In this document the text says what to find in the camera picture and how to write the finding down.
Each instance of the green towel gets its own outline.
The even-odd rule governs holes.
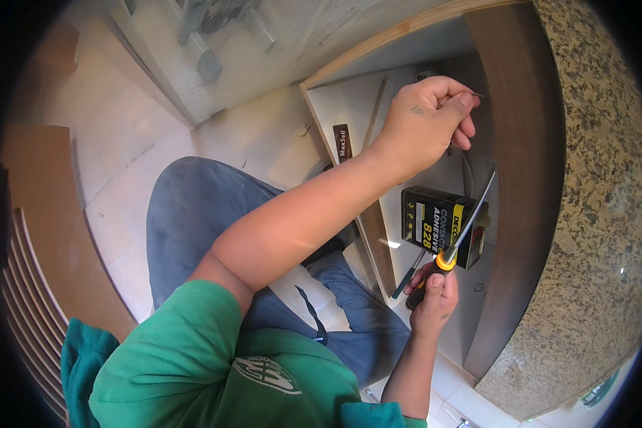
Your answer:
[[[119,341],[109,331],[69,320],[60,363],[64,400],[73,428],[99,428],[88,407],[93,383],[107,358],[119,346]]]
[[[402,417],[398,403],[343,403],[340,419],[343,428],[427,428],[423,419]]]

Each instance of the cabinet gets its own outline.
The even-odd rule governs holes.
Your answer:
[[[333,126],[348,125],[358,155],[380,132],[397,90],[423,72],[449,75],[484,95],[473,113],[470,170],[454,150],[391,189],[357,222],[390,303],[419,252],[401,240],[402,189],[418,184],[475,197],[496,167],[483,256],[470,270],[457,270],[460,303],[439,344],[481,379],[523,316],[552,242],[564,178],[561,90],[530,3],[449,1],[378,33],[300,84],[334,164]]]

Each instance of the green t-shirt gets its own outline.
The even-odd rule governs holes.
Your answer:
[[[105,362],[93,415],[102,427],[342,426],[340,406],[361,400],[354,373],[309,338],[240,334],[240,322],[222,286],[183,284]]]

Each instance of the white tile floor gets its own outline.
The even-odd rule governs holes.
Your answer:
[[[190,132],[87,42],[85,34],[79,47],[78,70],[48,82],[42,117],[45,124],[71,129],[80,198],[92,235],[112,282],[138,321],[152,311],[145,215],[154,182],[166,166],[183,156],[203,156],[287,190],[327,159],[296,86],[269,92]],[[360,241],[351,245],[345,256],[355,276],[366,283],[372,280],[372,270],[362,246]],[[293,269],[271,287],[314,327],[294,284],[305,289],[327,330],[348,329],[332,293],[305,269]],[[409,313],[403,304],[395,304],[396,312],[408,322]],[[438,353],[428,426],[456,426],[459,411],[482,428],[519,426],[478,395],[473,385],[471,376]],[[384,386],[385,381],[381,381],[371,389],[380,397]],[[521,425],[593,426],[615,393],[616,388],[598,412],[587,412],[582,405],[562,407]]]

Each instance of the contact adhesive can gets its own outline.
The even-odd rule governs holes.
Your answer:
[[[402,191],[402,239],[437,254],[453,245],[459,230],[475,208],[476,200],[421,185]],[[480,258],[489,223],[488,203],[480,207],[477,219],[457,252],[457,266],[469,269]]]

